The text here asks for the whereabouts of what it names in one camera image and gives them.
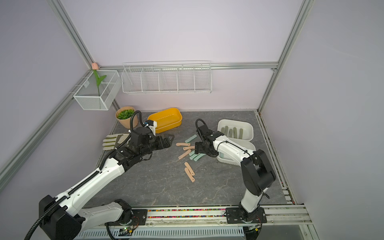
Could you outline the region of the olive knife top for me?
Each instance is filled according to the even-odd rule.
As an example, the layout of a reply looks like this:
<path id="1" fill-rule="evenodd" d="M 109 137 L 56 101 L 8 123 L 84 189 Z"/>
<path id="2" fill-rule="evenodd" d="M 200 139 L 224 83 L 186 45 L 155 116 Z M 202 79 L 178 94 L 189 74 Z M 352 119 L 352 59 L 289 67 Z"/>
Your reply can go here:
<path id="1" fill-rule="evenodd" d="M 240 129 L 240 130 L 239 130 L 239 139 L 242 139 L 242 138 L 243 138 L 243 134 L 244 134 L 244 130 L 243 130 L 243 129 Z"/>

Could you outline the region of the white basin with knives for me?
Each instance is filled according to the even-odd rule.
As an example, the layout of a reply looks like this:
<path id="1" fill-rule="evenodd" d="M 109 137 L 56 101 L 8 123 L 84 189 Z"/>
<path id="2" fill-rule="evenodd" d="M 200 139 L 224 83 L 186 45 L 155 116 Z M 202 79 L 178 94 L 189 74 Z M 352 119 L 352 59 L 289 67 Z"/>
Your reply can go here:
<path id="1" fill-rule="evenodd" d="M 226 135 L 228 138 L 248 142 L 254 138 L 254 128 L 247 122 L 223 119 L 218 123 L 218 131 Z"/>

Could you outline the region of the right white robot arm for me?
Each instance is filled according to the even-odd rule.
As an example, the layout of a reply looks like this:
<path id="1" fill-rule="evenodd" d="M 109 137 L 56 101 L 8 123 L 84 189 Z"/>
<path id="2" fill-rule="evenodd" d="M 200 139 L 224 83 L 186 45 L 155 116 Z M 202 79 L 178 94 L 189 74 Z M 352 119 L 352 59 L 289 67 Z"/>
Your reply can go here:
<path id="1" fill-rule="evenodd" d="M 222 153 L 241 167 L 246 192 L 239 208 L 243 214 L 242 219 L 249 219 L 251 215 L 256 214 L 261 199 L 263 196 L 268 196 L 266 191 L 277 179 L 267 154 L 262 150 L 252 151 L 241 147 L 231 141 L 224 133 L 210 130 L 202 119 L 197 119 L 195 126 L 201 139 L 200 142 L 195 143 L 196 154 L 205 154 L 216 158 Z"/>

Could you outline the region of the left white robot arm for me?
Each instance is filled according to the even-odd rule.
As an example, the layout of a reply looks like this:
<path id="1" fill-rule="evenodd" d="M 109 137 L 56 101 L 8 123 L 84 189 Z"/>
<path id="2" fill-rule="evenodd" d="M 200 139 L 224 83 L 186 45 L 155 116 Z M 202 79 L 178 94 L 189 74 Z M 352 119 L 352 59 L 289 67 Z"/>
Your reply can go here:
<path id="1" fill-rule="evenodd" d="M 40 201 L 39 218 L 27 232 L 26 240 L 31 239 L 37 228 L 51 240 L 72 240 L 79 233 L 101 224 L 130 225 L 138 219 L 132 207 L 122 199 L 85 208 L 85 204 L 111 181 L 135 164 L 150 160 L 154 151 L 171 147 L 174 135 L 156 135 L 156 122 L 143 122 L 140 111 L 135 111 L 133 117 L 138 118 L 139 127 L 131 125 L 127 138 L 116 144 L 92 173 L 56 197 L 48 195 Z"/>

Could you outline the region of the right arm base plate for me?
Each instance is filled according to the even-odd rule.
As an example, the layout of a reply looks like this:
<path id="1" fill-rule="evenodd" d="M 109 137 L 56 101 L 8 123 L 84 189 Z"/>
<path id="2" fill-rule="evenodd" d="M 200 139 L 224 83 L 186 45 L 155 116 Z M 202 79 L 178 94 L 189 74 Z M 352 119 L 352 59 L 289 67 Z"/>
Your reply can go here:
<path id="1" fill-rule="evenodd" d="M 258 207 L 253 212 L 248 213 L 242 207 L 226 208 L 224 216 L 228 224 L 264 224 L 267 223 L 264 208 Z"/>

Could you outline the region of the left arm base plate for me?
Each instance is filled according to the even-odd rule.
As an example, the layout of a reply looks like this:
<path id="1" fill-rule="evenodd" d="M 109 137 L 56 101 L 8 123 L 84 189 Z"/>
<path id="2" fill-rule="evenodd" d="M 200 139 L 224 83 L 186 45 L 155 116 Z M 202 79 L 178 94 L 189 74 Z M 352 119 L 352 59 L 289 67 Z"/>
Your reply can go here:
<path id="1" fill-rule="evenodd" d="M 133 209 L 130 214 L 123 215 L 109 226 L 144 226 L 146 224 L 148 209 Z"/>

